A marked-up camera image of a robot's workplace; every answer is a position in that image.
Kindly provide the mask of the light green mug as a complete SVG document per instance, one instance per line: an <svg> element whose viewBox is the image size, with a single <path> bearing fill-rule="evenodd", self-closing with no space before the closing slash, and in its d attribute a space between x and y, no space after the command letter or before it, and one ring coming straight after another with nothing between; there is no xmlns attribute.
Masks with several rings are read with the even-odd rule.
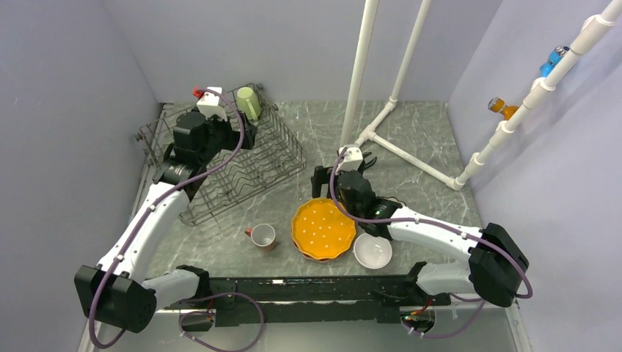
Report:
<svg viewBox="0 0 622 352"><path fill-rule="evenodd" d="M236 92L238 109L243 111L249 120L259 120L262 109L256 92L251 87L239 88Z"/></svg>

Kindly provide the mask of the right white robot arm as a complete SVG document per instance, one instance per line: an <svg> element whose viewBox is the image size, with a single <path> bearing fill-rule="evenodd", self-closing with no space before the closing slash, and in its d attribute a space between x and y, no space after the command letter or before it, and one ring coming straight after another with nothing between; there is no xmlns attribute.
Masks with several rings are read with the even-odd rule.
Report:
<svg viewBox="0 0 622 352"><path fill-rule="evenodd" d="M452 263L415 263L404 285L413 304L439 294L474 293L498 307L509 307L517 298L531 298L526 277L529 261L500 224L483 228L441 221L418 213L402 202L379 197L359 171L334 172L315 167L310 178L312 197L324 185L328 198L365 233L388 241L424 246L453 259Z"/></svg>

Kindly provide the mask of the small red-brown mug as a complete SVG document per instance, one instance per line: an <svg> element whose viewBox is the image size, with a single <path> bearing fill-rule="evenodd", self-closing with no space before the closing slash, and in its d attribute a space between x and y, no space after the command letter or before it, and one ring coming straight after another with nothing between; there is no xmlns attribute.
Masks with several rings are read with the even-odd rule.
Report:
<svg viewBox="0 0 622 352"><path fill-rule="evenodd" d="M244 233L257 248L265 252L271 251L276 245L276 231L270 224L258 224L254 227L247 227Z"/></svg>

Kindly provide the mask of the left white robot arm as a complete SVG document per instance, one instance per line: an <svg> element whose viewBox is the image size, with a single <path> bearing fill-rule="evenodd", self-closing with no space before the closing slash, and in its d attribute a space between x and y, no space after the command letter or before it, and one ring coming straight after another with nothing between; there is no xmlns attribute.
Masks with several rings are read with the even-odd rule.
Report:
<svg viewBox="0 0 622 352"><path fill-rule="evenodd" d="M173 141L154 175L139 212L115 245L94 267L81 266L74 277L89 335L99 347L95 324L105 323L121 332L144 330L156 310L185 301L193 308L209 302L211 286L206 270L181 265L169 274L147 279L147 269L174 220L197 194L208 175L232 160L209 163L222 151L236 155L250 149L254 138L244 114L235 110L239 129L226 118L206 117L198 109L180 115Z"/></svg>

